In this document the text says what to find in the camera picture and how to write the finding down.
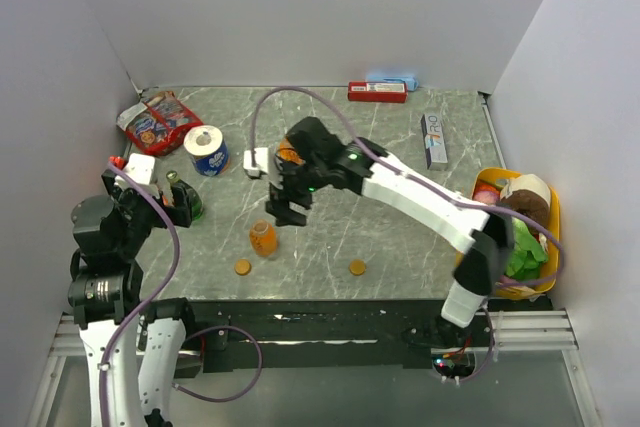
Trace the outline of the gold bottle cap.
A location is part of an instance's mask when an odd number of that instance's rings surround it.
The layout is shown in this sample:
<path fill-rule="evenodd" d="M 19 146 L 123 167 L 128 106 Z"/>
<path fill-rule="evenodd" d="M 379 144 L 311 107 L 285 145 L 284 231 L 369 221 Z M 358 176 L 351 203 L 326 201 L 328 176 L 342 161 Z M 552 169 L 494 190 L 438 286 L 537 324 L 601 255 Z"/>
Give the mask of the gold bottle cap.
<path fill-rule="evenodd" d="M 251 272 L 251 270 L 252 270 L 252 265 L 250 261 L 247 259 L 239 259 L 234 264 L 234 272 L 239 276 L 246 276 Z"/>
<path fill-rule="evenodd" d="M 360 259 L 351 261 L 348 266 L 349 272 L 354 276 L 363 275 L 366 272 L 366 268 L 366 263 Z"/>

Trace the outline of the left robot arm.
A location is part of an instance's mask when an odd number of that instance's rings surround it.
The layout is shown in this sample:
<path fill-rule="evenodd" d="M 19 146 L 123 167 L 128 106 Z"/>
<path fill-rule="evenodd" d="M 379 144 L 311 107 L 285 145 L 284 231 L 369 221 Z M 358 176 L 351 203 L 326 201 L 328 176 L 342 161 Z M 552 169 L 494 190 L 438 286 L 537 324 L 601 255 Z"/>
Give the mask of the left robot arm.
<path fill-rule="evenodd" d="M 168 426 L 169 397 L 180 349 L 198 336 L 185 298 L 144 301 L 136 256 L 153 228 L 188 227 L 195 190 L 167 176 L 172 196 L 140 195 L 119 187 L 105 171 L 106 193 L 77 204 L 71 214 L 78 247 L 68 302 L 88 363 L 94 426 Z"/>

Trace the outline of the orange juice bottle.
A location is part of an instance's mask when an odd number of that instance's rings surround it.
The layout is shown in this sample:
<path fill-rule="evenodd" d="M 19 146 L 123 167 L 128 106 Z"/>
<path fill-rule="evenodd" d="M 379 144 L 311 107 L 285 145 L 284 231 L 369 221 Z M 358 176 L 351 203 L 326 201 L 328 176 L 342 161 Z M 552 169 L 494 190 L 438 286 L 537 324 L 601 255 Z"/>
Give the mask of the orange juice bottle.
<path fill-rule="evenodd" d="M 249 230 L 249 240 L 257 255 L 268 257 L 278 247 L 277 234 L 271 223 L 264 219 L 257 220 Z"/>
<path fill-rule="evenodd" d="M 276 149 L 276 155 L 282 161 L 291 162 L 296 165 L 303 165 L 305 163 L 287 138 L 283 138 L 279 143 Z"/>

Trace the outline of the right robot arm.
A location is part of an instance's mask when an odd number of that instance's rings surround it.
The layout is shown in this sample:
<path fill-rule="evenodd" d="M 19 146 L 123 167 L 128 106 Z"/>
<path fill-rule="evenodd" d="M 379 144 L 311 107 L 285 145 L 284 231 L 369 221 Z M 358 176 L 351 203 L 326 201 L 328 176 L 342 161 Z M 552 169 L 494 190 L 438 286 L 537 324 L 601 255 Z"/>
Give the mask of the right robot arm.
<path fill-rule="evenodd" d="M 515 241 L 511 219 L 417 174 L 381 146 L 357 137 L 348 144 L 316 117 L 306 117 L 285 136 L 281 152 L 253 147 L 244 155 L 248 176 L 269 179 L 266 211 L 279 226 L 306 224 L 315 191 L 327 186 L 379 201 L 428 227 L 461 259 L 440 313 L 424 327 L 431 347 L 466 341 L 476 312 L 505 273 Z"/>

